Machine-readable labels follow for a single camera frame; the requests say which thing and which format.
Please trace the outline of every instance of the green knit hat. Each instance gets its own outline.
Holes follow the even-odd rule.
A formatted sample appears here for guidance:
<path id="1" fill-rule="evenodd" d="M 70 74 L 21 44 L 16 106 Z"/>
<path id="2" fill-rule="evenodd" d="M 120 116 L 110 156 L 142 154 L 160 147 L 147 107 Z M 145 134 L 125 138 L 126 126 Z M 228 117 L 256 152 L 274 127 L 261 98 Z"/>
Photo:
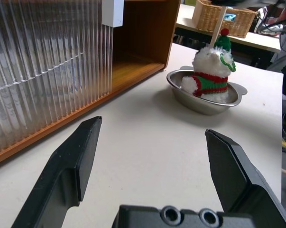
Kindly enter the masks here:
<path id="1" fill-rule="evenodd" d="M 226 51 L 230 51 L 231 42 L 230 42 L 230 39 L 227 37 L 228 34 L 229 34 L 229 30 L 227 28 L 223 28 L 221 30 L 221 35 L 218 37 L 217 41 L 214 43 L 214 46 L 223 48 Z"/>

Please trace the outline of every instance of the clear corrugated panel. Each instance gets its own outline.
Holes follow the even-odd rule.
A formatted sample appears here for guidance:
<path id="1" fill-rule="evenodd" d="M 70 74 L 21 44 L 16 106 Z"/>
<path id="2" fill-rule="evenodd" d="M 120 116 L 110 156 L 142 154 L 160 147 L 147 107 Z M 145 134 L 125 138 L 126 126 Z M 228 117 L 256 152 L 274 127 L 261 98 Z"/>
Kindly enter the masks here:
<path id="1" fill-rule="evenodd" d="M 101 0 L 0 0 L 0 151 L 111 91 Z"/>

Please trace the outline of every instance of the background table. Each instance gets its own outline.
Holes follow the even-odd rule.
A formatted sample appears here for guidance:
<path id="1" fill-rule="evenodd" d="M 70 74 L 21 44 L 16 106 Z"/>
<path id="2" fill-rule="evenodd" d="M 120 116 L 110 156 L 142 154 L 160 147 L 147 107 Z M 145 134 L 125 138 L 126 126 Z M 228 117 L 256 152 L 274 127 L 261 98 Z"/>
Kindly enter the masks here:
<path id="1" fill-rule="evenodd" d="M 198 30 L 193 22 L 192 16 L 194 6 L 181 4 L 176 21 L 175 34 L 192 38 L 198 41 L 210 43 L 212 33 Z M 254 55 L 255 59 L 252 65 L 257 63 L 258 58 L 262 59 L 261 66 L 266 67 L 273 54 L 280 52 L 280 42 L 276 37 L 263 36 L 260 34 L 249 32 L 245 38 L 231 37 L 232 50 L 241 53 Z"/>
<path id="2" fill-rule="evenodd" d="M 238 142 L 280 199 L 282 75 L 237 64 L 230 81 L 248 89 L 217 116 L 197 114 L 172 96 L 166 75 L 196 51 L 172 45 L 166 70 L 0 164 L 0 228 L 23 206 L 51 153 L 77 128 L 103 116 L 84 201 L 64 228 L 111 227 L 120 204 L 221 210 L 207 156 L 206 128 Z"/>

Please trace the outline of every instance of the stuffed animal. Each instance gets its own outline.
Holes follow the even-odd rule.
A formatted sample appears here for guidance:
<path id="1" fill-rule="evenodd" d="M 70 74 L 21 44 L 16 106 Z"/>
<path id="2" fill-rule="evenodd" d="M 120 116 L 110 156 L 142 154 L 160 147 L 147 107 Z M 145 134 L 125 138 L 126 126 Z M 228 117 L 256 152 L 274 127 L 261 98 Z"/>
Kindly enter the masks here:
<path id="1" fill-rule="evenodd" d="M 204 47 L 196 53 L 194 74 L 182 79 L 182 89 L 194 96 L 218 103 L 227 103 L 228 76 L 236 71 L 231 55 L 228 30 L 223 29 L 214 48 Z"/>

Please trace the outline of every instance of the red pom-pom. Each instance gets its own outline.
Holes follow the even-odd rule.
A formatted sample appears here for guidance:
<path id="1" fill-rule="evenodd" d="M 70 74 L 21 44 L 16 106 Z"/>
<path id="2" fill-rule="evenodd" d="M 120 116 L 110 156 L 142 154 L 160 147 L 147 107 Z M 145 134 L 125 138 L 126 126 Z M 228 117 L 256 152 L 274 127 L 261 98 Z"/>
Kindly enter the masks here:
<path id="1" fill-rule="evenodd" d="M 229 30 L 227 29 L 227 28 L 223 28 L 222 30 L 221 30 L 221 36 L 227 36 L 229 34 Z"/>

